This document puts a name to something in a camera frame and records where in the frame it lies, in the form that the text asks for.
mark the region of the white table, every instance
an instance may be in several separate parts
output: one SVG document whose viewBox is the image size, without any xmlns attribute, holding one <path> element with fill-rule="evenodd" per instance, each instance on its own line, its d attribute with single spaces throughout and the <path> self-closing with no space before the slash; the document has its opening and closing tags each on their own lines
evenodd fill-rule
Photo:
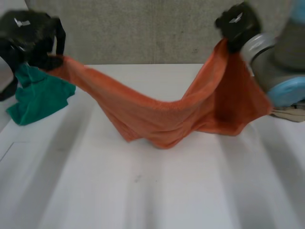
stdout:
<svg viewBox="0 0 305 229">
<path fill-rule="evenodd" d="M 95 65 L 162 100 L 198 64 Z M 305 124 L 269 116 L 238 137 L 194 132 L 158 150 L 126 143 L 77 90 L 69 106 L 0 133 L 0 229 L 305 228 Z"/>
</svg>

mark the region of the orange cloth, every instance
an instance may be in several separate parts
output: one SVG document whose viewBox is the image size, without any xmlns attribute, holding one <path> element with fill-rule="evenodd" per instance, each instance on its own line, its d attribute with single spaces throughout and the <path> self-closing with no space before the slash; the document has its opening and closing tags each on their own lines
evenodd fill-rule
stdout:
<svg viewBox="0 0 305 229">
<path fill-rule="evenodd" d="M 126 141 L 146 138 L 160 148 L 175 146 L 195 130 L 237 135 L 272 110 L 239 54 L 228 53 L 225 40 L 174 102 L 149 98 L 69 57 L 49 74 L 89 93 Z"/>
</svg>

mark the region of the gray wall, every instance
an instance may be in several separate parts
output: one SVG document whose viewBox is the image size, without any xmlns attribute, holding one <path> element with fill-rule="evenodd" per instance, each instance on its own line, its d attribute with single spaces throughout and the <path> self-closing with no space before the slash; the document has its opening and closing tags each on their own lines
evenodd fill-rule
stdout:
<svg viewBox="0 0 305 229">
<path fill-rule="evenodd" d="M 66 54 L 85 64 L 203 63 L 220 40 L 214 20 L 242 0 L 26 0 L 61 18 Z M 291 0 L 249 0 L 278 34 Z"/>
</svg>

